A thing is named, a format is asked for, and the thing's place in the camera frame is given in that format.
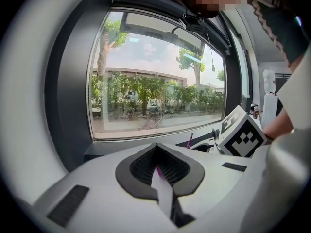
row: white bottle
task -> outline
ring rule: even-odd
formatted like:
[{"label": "white bottle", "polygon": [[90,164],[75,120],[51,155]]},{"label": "white bottle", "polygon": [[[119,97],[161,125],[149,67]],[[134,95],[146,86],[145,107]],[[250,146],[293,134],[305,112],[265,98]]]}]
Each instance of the white bottle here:
[{"label": "white bottle", "polygon": [[276,77],[274,72],[265,69],[263,71],[264,90],[266,94],[274,94],[276,92]]}]

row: sky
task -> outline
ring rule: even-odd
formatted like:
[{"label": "sky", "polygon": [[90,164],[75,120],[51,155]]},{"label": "sky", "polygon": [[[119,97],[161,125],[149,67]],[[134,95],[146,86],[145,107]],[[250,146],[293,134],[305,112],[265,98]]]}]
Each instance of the sky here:
[{"label": "sky", "polygon": [[[111,21],[120,20],[123,12],[111,12],[108,19]],[[159,73],[171,74],[187,79],[187,85],[195,84],[195,74],[190,67],[188,70],[181,70],[176,57],[179,56],[180,47],[157,38],[131,33],[126,42],[117,48],[113,48],[108,56],[106,68],[130,68]],[[97,48],[95,60],[99,53]],[[224,87],[224,82],[216,77],[219,71],[223,70],[223,59],[212,50],[215,72],[212,71],[212,58],[210,47],[205,45],[202,62],[205,64],[205,71],[201,72],[201,84],[212,84],[216,87]]]}]

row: ceiling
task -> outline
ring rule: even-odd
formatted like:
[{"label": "ceiling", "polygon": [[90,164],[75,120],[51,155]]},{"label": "ceiling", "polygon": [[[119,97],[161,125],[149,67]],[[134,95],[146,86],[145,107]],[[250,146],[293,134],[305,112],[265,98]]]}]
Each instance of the ceiling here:
[{"label": "ceiling", "polygon": [[246,28],[252,40],[257,62],[283,62],[284,58],[279,49],[271,41],[254,15],[253,7],[243,5],[240,7],[239,12],[242,12],[243,15],[240,14],[240,16],[244,24],[248,26]]}]

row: black and white marker cube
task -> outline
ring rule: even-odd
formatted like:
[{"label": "black and white marker cube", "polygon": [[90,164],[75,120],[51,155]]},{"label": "black and white marker cube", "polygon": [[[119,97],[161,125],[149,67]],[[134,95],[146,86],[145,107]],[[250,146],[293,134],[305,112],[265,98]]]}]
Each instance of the black and white marker cube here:
[{"label": "black and white marker cube", "polygon": [[266,142],[264,133],[240,106],[221,123],[218,147],[227,155],[251,157]]}]

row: person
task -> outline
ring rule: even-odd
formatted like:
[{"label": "person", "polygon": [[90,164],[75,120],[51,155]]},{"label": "person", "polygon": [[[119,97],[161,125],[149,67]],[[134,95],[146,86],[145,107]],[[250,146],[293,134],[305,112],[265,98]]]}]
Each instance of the person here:
[{"label": "person", "polygon": [[[273,43],[279,48],[285,62],[294,72],[309,45],[301,26],[295,20],[295,8],[288,0],[174,0],[186,6],[192,13],[203,18],[213,18],[230,4],[247,3]],[[283,108],[276,119],[263,132],[273,141],[293,129]]]}]

